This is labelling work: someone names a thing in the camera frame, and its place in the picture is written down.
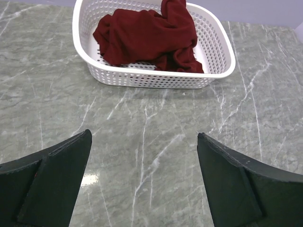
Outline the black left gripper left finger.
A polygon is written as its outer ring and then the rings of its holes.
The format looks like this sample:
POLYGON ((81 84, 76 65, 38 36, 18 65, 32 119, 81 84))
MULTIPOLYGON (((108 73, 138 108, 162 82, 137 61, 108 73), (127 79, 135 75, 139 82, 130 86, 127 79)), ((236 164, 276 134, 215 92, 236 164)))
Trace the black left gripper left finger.
POLYGON ((67 227, 92 145, 85 130, 54 146, 0 165, 2 227, 67 227))

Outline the dark red t-shirt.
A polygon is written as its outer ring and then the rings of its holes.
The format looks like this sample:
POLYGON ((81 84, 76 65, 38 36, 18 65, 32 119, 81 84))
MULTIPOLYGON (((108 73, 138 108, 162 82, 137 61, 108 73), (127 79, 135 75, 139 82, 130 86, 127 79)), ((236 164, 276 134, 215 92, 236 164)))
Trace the dark red t-shirt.
POLYGON ((155 10, 117 9, 101 18, 93 37, 113 66, 147 62, 161 71, 203 73, 194 57, 194 21, 184 0, 164 0, 155 10))

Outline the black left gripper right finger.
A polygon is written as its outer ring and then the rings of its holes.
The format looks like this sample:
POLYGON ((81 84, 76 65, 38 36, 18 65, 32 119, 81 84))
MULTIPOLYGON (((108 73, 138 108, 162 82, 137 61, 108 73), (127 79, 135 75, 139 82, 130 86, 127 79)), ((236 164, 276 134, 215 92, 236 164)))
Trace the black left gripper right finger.
POLYGON ((303 177, 257 161, 205 133, 197 154, 216 227, 301 227, 303 177))

